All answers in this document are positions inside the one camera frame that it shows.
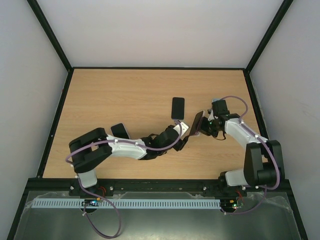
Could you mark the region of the black aluminium frame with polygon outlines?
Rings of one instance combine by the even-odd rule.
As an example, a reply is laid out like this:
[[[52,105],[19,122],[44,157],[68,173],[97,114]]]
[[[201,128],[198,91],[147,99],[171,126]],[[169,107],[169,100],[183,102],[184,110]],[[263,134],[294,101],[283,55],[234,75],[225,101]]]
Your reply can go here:
[[[244,79],[247,85],[248,93],[250,96],[250,100],[253,106],[253,111],[255,114],[255,118],[257,121],[257,125],[259,128],[259,132],[262,134],[263,137],[268,137],[266,124],[264,121],[264,117],[261,111],[260,103],[257,98],[257,94],[254,90],[254,86],[251,80],[250,73],[253,70],[255,64],[257,63],[258,59],[262,55],[264,49],[266,48],[267,44],[269,43],[270,39],[272,38],[274,32],[276,31],[277,27],[281,23],[282,19],[286,15],[288,9],[294,2],[293,0],[283,0],[279,9],[277,10],[274,18],[272,19],[268,29],[266,30],[262,40],[260,41],[257,49],[255,50],[252,58],[250,59],[246,68],[227,68],[227,67],[73,67],[66,54],[64,53],[56,35],[54,34],[45,14],[43,13],[39,3],[37,0],[27,0],[30,8],[32,9],[34,15],[36,16],[38,22],[40,23],[41,27],[43,28],[45,34],[47,35],[48,39],[50,40],[53,48],[55,49],[56,53],[58,54],[62,64],[64,65],[65,69],[67,70],[68,74],[62,89],[62,94],[58,103],[57,110],[54,115],[53,123],[49,132],[49,137],[45,145],[45,149],[40,161],[40,165],[38,167],[36,177],[29,178],[22,194],[20,203],[18,205],[15,217],[13,219],[10,231],[7,236],[7,240],[14,240],[17,235],[17,229],[19,226],[19,222],[22,218],[23,209],[25,207],[25,203],[27,202],[27,194],[31,190],[35,190],[36,187],[41,190],[49,190],[52,188],[53,190],[62,190],[66,189],[67,183],[71,181],[71,178],[63,178],[62,180],[58,180],[57,178],[50,178],[49,180],[43,179],[43,173],[45,170],[45,166],[47,164],[49,150],[51,149],[54,135],[56,133],[58,123],[60,120],[60,116],[62,113],[63,106],[65,104],[65,100],[67,97],[67,93],[69,90],[69,86],[71,83],[71,78],[74,73],[75,69],[124,69],[124,70],[241,70],[244,74]],[[288,200],[289,204],[293,209],[293,216],[295,222],[297,224],[298,233],[302,240],[308,240],[307,233],[302,221],[302,218],[299,213],[299,209],[288,179],[284,180],[284,183],[280,184],[280,187],[277,191],[284,192],[285,190],[289,191]]]

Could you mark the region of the black phone white edge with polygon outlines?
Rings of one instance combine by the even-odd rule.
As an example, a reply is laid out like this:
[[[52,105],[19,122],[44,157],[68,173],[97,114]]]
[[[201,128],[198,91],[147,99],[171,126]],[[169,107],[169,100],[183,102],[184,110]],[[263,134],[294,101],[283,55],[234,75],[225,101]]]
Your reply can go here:
[[[205,111],[202,110],[200,112],[198,112],[195,117],[194,117],[194,120],[193,120],[193,123],[192,123],[192,126],[190,128],[190,131],[189,131],[189,136],[196,136],[199,134],[200,132],[200,128],[201,128],[201,123],[202,123],[202,120],[203,120],[203,117],[205,116]]]

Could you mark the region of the controller board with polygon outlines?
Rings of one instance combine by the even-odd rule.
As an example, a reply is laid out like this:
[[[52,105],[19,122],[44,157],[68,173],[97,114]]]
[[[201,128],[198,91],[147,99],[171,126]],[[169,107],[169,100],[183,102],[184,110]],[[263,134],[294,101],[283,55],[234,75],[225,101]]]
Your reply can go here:
[[[87,207],[99,207],[100,204],[103,202],[103,200],[101,198],[88,198],[88,199],[83,199],[83,201],[81,202],[81,206],[87,206]]]
[[[244,207],[244,202],[241,198],[239,199],[231,199],[226,202],[226,207],[231,209],[238,209]]]

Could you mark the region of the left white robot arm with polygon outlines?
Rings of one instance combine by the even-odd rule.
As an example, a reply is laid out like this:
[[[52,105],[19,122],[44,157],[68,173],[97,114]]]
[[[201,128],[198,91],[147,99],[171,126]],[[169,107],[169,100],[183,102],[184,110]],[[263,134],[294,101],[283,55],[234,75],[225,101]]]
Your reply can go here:
[[[72,165],[81,186],[88,189],[97,185],[96,167],[107,158],[153,160],[171,149],[180,151],[188,140],[181,137],[188,129],[184,122],[177,121],[176,125],[169,125],[160,134],[127,139],[107,134],[104,128],[98,127],[69,143],[70,154],[65,161]]]

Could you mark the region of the right controller board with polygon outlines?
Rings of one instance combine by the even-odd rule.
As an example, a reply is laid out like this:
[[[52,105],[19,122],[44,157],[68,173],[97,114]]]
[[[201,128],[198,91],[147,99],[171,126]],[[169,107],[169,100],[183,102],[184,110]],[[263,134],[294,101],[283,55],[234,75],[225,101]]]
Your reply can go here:
[[[226,207],[231,209],[238,209],[244,207],[244,202],[241,198],[239,199],[231,199],[226,202]]]

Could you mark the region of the dark blue phone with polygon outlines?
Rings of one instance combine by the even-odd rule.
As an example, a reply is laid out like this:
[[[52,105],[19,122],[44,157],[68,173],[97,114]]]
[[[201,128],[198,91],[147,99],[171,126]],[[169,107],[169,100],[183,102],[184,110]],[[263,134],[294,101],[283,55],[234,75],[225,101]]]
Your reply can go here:
[[[185,118],[185,99],[183,97],[172,98],[171,118],[173,120],[183,120]]]

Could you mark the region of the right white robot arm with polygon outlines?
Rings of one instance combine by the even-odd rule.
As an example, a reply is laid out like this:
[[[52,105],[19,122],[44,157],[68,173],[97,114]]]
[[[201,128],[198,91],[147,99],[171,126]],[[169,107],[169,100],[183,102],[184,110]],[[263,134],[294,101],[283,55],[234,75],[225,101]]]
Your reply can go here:
[[[245,150],[241,169],[222,173],[224,180],[218,183],[218,191],[229,196],[237,186],[262,187],[275,190],[285,178],[282,146],[277,140],[269,140],[251,129],[243,120],[249,107],[243,101],[245,111],[239,115],[230,113],[226,99],[213,100],[209,117],[203,116],[199,132],[217,138],[219,133],[234,138]]]

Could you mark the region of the phone in blue case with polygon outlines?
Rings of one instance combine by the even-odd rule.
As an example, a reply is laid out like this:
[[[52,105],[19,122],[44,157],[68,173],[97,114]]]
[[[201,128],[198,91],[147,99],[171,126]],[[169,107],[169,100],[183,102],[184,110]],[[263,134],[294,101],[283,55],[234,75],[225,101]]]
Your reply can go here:
[[[110,127],[110,130],[112,135],[116,138],[127,139],[127,140],[130,139],[128,131],[125,128],[125,125],[123,123],[117,123],[115,125],[112,125]]]

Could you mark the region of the black mounting rail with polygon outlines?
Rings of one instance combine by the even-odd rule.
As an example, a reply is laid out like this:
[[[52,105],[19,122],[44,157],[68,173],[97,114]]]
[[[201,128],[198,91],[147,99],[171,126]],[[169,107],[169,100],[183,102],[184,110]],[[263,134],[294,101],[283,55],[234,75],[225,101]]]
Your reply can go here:
[[[246,196],[241,186],[227,186],[223,179],[183,180],[183,179],[98,179],[87,191],[111,197],[117,193],[127,192],[186,192],[205,197],[239,197]]]

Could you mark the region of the left controller board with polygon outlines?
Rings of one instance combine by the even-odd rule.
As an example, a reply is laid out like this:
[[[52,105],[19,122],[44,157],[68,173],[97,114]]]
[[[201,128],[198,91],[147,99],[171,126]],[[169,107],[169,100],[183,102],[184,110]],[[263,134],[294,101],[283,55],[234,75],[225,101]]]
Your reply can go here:
[[[83,201],[81,202],[81,206],[87,206],[87,207],[99,207],[100,204],[103,202],[103,200],[101,198],[88,198],[88,199],[83,199]]]

